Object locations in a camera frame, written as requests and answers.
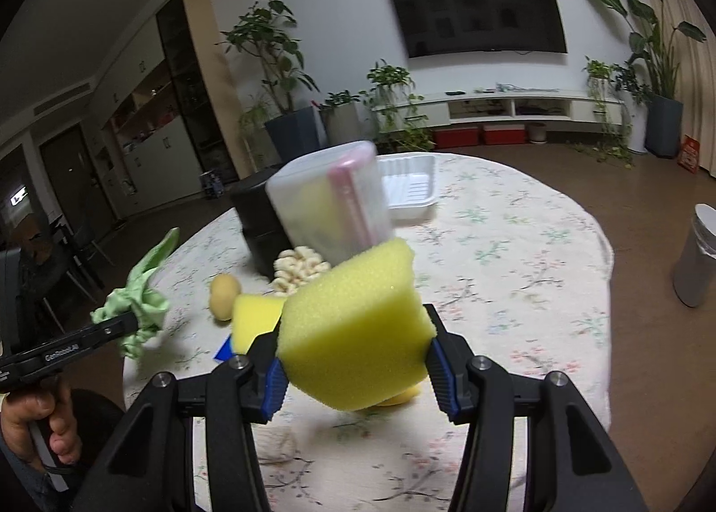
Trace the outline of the red bag on floor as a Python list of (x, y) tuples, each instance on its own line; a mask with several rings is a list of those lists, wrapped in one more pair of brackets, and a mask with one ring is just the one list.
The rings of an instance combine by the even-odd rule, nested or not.
[(700, 168), (700, 142), (686, 135), (678, 153), (677, 163), (689, 173), (696, 174)]

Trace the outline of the large leafy plant right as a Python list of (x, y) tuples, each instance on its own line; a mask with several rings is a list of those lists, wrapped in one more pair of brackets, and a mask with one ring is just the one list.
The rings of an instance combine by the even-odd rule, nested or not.
[(680, 152), (683, 103), (676, 98), (680, 61), (675, 39), (680, 34), (704, 43), (704, 31), (685, 20), (668, 25), (665, 0), (659, 7), (642, 0), (596, 0), (614, 11), (629, 27), (630, 56), (622, 64), (586, 60), (588, 91), (598, 106), (605, 106), (609, 90), (626, 93), (637, 106), (646, 107), (644, 149), (659, 158), (673, 158)]

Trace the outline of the red storage box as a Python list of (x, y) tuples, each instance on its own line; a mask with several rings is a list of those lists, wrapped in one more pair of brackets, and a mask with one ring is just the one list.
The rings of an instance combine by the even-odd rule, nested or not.
[(527, 142), (527, 129), (522, 123), (484, 124), (483, 139), (488, 146), (521, 145)]
[(450, 127), (433, 128), (432, 137), (436, 149), (478, 146), (481, 128), (478, 125), (450, 125)]

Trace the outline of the green cloth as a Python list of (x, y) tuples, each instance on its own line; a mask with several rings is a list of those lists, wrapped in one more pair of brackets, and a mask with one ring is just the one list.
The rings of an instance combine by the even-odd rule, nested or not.
[(162, 293), (153, 289), (149, 282), (162, 263), (172, 254), (179, 243), (179, 229), (171, 228), (164, 238), (150, 249), (130, 272), (126, 284), (108, 294), (101, 307), (90, 313), (91, 322), (99, 324), (131, 312), (137, 319), (137, 330), (124, 336), (119, 342), (120, 354), (136, 360), (143, 353), (143, 346), (164, 327), (164, 319), (170, 303)]

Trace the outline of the beige curtain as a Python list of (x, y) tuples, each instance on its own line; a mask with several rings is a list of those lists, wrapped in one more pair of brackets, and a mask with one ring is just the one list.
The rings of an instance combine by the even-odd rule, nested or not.
[(704, 43), (675, 34), (676, 59), (680, 62), (676, 98), (683, 103), (682, 135), (699, 142), (699, 165), (715, 176), (715, 33), (694, 0), (648, 0), (656, 10), (664, 8), (665, 27), (687, 21), (705, 33)]

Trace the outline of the floral tablecloth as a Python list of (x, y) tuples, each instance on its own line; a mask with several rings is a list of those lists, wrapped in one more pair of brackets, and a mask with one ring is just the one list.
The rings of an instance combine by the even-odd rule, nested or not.
[[(414, 250), (423, 301), (472, 351), (512, 373), (564, 371), (608, 422), (614, 255), (598, 222), (565, 194), (486, 159), (439, 157), (437, 188), (428, 219), (398, 228)], [(125, 364), (126, 402), (158, 371), (186, 377), (213, 368), (228, 336), (208, 307), (218, 273), (233, 274), (250, 294), (267, 289), (234, 211), (186, 240), (154, 276), (170, 310), (143, 356)], [(280, 432), (296, 448), (290, 461), (263, 468), (277, 511), (443, 511), (466, 438), (430, 386), (398, 408), (358, 413), (290, 389), (259, 434)]]

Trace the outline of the grey trash can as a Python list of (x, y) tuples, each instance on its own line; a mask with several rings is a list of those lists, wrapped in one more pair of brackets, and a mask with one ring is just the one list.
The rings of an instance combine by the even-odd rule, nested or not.
[(694, 206), (689, 235), (673, 270), (673, 290), (687, 307), (700, 306), (715, 279), (715, 214), (709, 204)]

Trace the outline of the translucent plastic container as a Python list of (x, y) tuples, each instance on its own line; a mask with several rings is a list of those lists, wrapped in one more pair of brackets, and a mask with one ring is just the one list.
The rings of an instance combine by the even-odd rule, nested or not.
[(334, 266), (393, 238), (373, 142), (298, 157), (267, 181), (267, 194), (291, 244)]

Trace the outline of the white tv console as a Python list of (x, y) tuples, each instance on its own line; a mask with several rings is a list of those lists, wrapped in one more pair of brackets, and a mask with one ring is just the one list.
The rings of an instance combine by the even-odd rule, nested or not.
[[(586, 91), (508, 90), (482, 93), (422, 95), (421, 111), (429, 128), (449, 125), (493, 123), (545, 123), (558, 130), (593, 132), (600, 130), (596, 110)], [(609, 98), (609, 113), (617, 124), (624, 123), (624, 105)]]

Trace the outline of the plant in white ribbed pot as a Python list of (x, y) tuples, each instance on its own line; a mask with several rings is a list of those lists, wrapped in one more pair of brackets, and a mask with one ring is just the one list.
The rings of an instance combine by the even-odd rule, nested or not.
[(343, 90), (329, 93), (319, 105), (319, 113), (331, 146), (363, 139), (358, 111), (359, 100), (359, 95)]

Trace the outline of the red storage box left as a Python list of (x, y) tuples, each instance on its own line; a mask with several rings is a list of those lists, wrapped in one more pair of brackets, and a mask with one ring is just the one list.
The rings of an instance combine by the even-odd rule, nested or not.
[(450, 125), (450, 127), (433, 128), (432, 137), (436, 149), (478, 146), (481, 128), (478, 125)]

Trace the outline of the white plastic tray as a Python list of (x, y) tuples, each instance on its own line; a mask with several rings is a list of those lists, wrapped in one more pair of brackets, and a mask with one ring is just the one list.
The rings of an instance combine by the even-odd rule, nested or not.
[(438, 202), (437, 161), (432, 153), (377, 158), (388, 212), (394, 223), (427, 220)]

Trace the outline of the yellow egg-shaped sponge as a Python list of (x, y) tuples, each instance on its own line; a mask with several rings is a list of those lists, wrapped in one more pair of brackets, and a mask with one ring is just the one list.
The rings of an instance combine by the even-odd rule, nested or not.
[(391, 406), (399, 406), (403, 405), (405, 403), (409, 403), (414, 398), (418, 397), (421, 393), (421, 386), (420, 385), (414, 385), (407, 389), (404, 389), (399, 394), (396, 394), (395, 396), (385, 399), (384, 401), (377, 403), (377, 408), (390, 408)]

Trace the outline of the trailing green plant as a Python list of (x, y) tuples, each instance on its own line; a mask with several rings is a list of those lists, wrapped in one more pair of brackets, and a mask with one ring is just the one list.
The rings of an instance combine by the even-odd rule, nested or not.
[(359, 96), (376, 125), (379, 152), (430, 152), (435, 144), (421, 111), (423, 96), (415, 93), (410, 72), (381, 59), (369, 69), (367, 81)]

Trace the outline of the yellow rectangular sponge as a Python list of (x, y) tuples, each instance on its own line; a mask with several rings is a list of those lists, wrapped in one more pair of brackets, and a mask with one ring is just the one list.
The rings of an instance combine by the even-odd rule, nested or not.
[(436, 328), (402, 238), (365, 250), (290, 296), (277, 357), (291, 385), (341, 411), (387, 401), (426, 379)]
[(281, 316), (286, 298), (240, 294), (233, 304), (230, 348), (234, 354), (249, 351), (257, 336), (270, 333)]

